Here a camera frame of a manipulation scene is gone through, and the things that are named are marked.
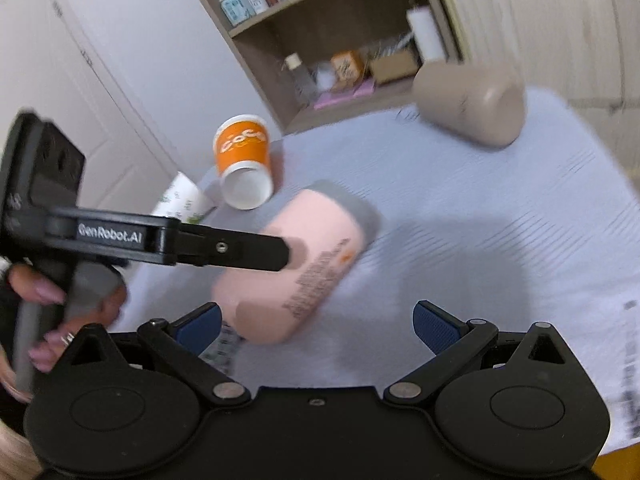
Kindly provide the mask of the left hand pink nails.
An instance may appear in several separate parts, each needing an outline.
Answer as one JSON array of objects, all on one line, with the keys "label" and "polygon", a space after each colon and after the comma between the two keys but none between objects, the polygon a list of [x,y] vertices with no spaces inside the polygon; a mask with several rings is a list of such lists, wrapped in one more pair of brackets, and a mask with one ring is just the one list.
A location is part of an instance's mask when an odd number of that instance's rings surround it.
[{"label": "left hand pink nails", "polygon": [[81,263],[61,284],[25,263],[10,266],[1,286],[1,345],[17,379],[47,373],[81,327],[112,325],[126,299],[124,278],[110,266]]}]

